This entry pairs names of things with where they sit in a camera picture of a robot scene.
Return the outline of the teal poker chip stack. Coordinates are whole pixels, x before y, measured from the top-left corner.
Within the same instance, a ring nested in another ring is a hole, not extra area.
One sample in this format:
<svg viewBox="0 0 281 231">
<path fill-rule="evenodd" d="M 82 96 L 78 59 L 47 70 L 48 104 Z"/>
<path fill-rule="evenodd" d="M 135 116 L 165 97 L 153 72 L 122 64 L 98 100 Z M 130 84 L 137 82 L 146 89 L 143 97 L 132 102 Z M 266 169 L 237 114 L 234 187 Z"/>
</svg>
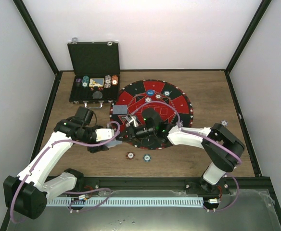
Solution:
<svg viewBox="0 0 281 231">
<path fill-rule="evenodd" d="M 149 154 L 145 154 L 144 157 L 143 157 L 143 160 L 145 162 L 149 162 L 151 160 L 151 156 Z"/>
</svg>

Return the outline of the blue card deck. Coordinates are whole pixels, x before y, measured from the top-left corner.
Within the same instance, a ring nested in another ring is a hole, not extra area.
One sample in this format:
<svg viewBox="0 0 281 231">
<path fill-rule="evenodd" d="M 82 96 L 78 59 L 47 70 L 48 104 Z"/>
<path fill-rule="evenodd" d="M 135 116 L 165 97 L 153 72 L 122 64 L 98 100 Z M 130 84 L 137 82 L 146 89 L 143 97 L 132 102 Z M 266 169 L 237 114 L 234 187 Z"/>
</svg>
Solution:
<svg viewBox="0 0 281 231">
<path fill-rule="evenodd" d="M 105 146 L 108 148 L 112 148 L 112 147 L 115 147 L 120 144 L 122 144 L 122 141 L 113 140 L 113 141 L 106 143 Z"/>
</svg>

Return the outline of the red poker chip stack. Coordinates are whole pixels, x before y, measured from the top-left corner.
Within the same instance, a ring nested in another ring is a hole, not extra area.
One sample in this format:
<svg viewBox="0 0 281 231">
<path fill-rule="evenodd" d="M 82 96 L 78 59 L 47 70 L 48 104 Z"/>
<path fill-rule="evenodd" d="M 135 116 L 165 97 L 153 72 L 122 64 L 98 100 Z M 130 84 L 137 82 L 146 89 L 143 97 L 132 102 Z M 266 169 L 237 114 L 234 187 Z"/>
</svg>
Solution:
<svg viewBox="0 0 281 231">
<path fill-rule="evenodd" d="M 128 159 L 128 160 L 132 160 L 134 157 L 135 157 L 135 155 L 134 155 L 133 152 L 130 152 L 130 153 L 126 154 L 126 159 Z"/>
</svg>

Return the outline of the dealt blue playing card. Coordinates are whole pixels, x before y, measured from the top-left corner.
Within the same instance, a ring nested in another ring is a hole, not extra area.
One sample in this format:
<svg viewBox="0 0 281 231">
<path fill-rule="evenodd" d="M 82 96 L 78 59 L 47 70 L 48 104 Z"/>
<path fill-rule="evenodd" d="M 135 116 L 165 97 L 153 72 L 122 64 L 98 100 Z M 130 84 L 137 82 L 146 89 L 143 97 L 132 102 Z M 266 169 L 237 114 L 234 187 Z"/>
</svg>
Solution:
<svg viewBox="0 0 281 231">
<path fill-rule="evenodd" d="M 128 113 L 127 105 L 114 105 L 112 110 L 113 115 L 126 115 Z"/>
</svg>

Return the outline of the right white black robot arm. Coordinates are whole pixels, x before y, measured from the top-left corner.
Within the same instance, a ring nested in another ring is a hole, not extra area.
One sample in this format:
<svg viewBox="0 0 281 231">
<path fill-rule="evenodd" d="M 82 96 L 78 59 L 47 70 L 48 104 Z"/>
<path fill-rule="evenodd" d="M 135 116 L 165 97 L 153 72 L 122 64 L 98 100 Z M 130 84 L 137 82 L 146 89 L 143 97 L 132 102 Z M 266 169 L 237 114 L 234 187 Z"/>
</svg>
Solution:
<svg viewBox="0 0 281 231">
<path fill-rule="evenodd" d="M 137 142 L 153 138 L 158 144 L 186 145 L 204 149 L 211 164 L 202 175 L 201 190 L 211 194 L 217 183 L 242 163 L 241 156 L 245 145 L 222 124 L 215 123 L 210 128 L 186 128 L 180 124 L 161 123 L 157 127 L 130 125 L 121 133 L 124 142 Z"/>
</svg>

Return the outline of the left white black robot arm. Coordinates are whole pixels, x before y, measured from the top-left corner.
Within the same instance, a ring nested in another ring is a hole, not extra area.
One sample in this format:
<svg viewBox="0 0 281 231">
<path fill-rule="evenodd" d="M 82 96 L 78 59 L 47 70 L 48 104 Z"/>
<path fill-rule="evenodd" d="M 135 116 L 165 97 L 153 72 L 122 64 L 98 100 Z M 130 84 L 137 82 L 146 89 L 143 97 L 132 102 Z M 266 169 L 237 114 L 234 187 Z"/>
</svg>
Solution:
<svg viewBox="0 0 281 231">
<path fill-rule="evenodd" d="M 8 176 L 4 183 L 5 203 L 13 223 L 17 212 L 36 219 L 44 211 L 47 202 L 61 194 L 82 195 L 84 175 L 67 169 L 59 176 L 47 181 L 47 177 L 57 162 L 74 144 L 89 148 L 100 148 L 114 140 L 120 129 L 89 124 L 95 113 L 79 107 L 74 116 L 59 121 L 45 146 L 38 155 L 17 176 Z"/>
</svg>

